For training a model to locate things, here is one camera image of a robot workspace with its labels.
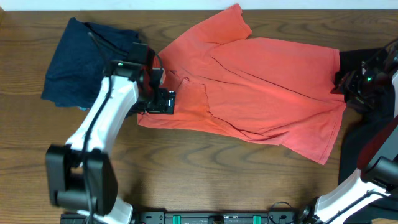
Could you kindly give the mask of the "orange red t-shirt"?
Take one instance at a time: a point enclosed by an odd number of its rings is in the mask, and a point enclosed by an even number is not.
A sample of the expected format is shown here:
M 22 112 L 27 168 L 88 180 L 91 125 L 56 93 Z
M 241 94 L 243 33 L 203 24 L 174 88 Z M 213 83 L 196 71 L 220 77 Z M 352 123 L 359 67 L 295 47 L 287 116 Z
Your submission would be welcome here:
M 282 145 L 325 164 L 346 108 L 331 92 L 339 51 L 251 34 L 235 4 L 176 38 L 160 52 L 175 111 L 138 124 Z

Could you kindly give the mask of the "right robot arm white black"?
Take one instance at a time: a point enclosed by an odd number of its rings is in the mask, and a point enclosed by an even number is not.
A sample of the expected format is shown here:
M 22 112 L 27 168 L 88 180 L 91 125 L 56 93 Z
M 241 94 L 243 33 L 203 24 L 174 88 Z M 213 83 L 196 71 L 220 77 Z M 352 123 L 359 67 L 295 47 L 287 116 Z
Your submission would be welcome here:
M 353 173 L 292 223 L 343 223 L 370 203 L 397 195 L 397 40 L 338 78 L 332 92 L 369 114 L 371 126 L 350 144 L 360 150 Z

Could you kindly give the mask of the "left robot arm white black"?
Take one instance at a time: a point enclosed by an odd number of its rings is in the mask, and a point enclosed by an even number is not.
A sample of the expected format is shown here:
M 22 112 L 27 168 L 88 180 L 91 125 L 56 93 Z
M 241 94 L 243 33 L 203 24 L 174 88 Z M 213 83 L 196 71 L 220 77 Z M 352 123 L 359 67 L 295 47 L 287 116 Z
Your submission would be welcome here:
M 161 87 L 165 78 L 165 70 L 150 62 L 108 62 L 80 127 L 64 145 L 52 144 L 45 154 L 53 206 L 76 212 L 83 223 L 133 222 L 132 205 L 118 197 L 110 155 L 128 114 L 173 114 L 175 92 Z

